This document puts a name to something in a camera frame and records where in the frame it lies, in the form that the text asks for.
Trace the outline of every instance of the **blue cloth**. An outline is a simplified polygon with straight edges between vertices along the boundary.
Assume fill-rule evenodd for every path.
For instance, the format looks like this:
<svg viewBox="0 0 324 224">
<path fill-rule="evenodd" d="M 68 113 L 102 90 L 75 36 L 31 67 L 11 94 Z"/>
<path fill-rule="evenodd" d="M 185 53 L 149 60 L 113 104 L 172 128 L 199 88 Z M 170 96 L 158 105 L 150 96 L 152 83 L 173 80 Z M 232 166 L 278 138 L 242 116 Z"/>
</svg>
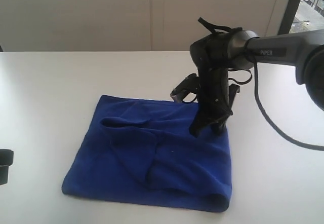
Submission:
<svg viewBox="0 0 324 224">
<path fill-rule="evenodd" d="M 64 194 L 210 212 L 228 208 L 228 135 L 188 132 L 197 104 L 102 96 Z"/>
</svg>

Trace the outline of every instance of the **white tabletop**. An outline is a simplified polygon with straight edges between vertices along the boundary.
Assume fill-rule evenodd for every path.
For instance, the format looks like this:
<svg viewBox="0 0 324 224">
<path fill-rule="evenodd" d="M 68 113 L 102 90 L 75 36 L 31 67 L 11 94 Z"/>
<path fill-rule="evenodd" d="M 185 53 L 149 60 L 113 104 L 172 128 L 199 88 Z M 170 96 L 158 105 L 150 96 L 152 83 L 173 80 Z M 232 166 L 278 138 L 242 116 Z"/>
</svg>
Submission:
<svg viewBox="0 0 324 224">
<path fill-rule="evenodd" d="M 195 71 L 188 52 L 0 53 L 0 148 L 15 153 L 9 182 L 0 186 L 0 223 L 322 223 L 324 152 L 282 139 L 259 112 L 253 82 L 242 86 L 228 121 L 233 194 L 226 212 L 61 193 L 101 95 L 170 100 Z M 273 120 L 298 140 L 323 144 L 324 112 L 295 83 L 294 68 L 259 71 L 260 97 Z"/>
</svg>

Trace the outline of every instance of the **blue towel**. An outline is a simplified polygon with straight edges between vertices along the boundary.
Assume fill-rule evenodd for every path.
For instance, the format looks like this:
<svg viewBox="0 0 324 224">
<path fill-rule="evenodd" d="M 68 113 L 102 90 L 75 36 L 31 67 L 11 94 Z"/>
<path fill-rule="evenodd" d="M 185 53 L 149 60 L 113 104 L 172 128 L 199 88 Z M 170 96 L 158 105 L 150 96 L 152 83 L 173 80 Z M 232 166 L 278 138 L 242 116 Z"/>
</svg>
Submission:
<svg viewBox="0 0 324 224">
<path fill-rule="evenodd" d="M 228 135 L 188 132 L 197 103 L 102 96 L 64 194 L 209 212 L 232 192 Z"/>
</svg>

